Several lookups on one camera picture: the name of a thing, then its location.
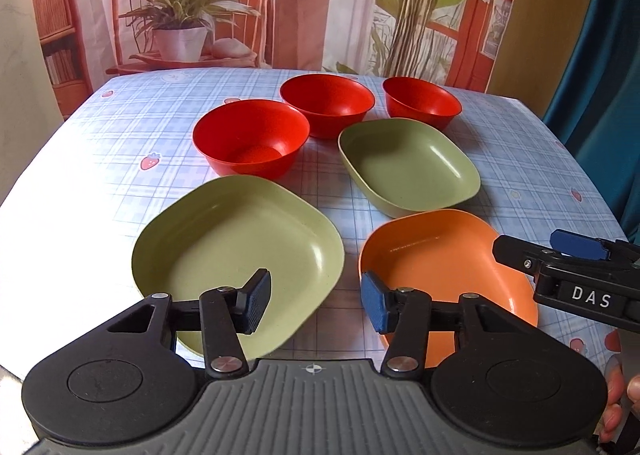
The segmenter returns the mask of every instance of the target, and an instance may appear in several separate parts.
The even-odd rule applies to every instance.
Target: curtain
[[[640,0],[591,0],[543,121],[640,239]]]

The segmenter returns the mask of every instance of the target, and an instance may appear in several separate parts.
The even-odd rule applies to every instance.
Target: screw
[[[389,359],[386,365],[394,372],[411,372],[418,368],[418,361],[409,356],[396,356]]]
[[[220,356],[211,361],[211,368],[216,372],[228,374],[242,368],[242,361],[234,356]]]

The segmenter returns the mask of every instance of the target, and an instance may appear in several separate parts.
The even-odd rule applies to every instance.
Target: white flower pot
[[[207,37],[206,27],[192,29],[154,30],[156,47],[165,61],[196,62]]]

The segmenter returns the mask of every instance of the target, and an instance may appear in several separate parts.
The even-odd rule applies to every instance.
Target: red bowl
[[[283,175],[309,137],[309,123],[279,101],[245,99],[213,109],[193,128],[193,144],[219,175]]]
[[[357,81],[334,74],[304,74],[285,81],[280,96],[311,125],[311,136],[335,139],[347,126],[360,122],[376,104],[371,91]]]
[[[389,78],[382,83],[389,117],[416,119],[444,130],[462,112],[452,94],[433,83],[416,78]]]

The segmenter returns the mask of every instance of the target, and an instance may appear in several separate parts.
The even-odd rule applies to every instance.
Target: yellow wall
[[[589,0],[513,0],[487,93],[519,99],[542,117],[588,5]]]
[[[0,204],[62,124],[31,0],[0,0]]]

